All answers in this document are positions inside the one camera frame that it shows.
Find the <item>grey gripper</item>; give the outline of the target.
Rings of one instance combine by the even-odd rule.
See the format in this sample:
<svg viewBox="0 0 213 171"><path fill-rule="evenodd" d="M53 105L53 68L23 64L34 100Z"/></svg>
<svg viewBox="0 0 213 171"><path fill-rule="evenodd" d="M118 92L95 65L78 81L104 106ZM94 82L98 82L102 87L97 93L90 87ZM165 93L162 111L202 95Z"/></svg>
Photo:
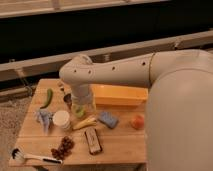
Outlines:
<svg viewBox="0 0 213 171"><path fill-rule="evenodd" d="M94 96L89 84L73 85L71 87L72 102L77 105L94 105Z"/></svg>

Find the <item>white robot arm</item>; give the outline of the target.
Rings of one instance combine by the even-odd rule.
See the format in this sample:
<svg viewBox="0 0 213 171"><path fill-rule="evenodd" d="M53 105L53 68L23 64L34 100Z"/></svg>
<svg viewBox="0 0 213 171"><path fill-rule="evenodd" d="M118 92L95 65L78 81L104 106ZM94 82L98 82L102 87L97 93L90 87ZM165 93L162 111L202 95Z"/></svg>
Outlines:
<svg viewBox="0 0 213 171"><path fill-rule="evenodd" d="M92 84L147 88L148 171L213 171L212 53L164 51L99 64L78 55L59 75L80 104L91 99Z"/></svg>

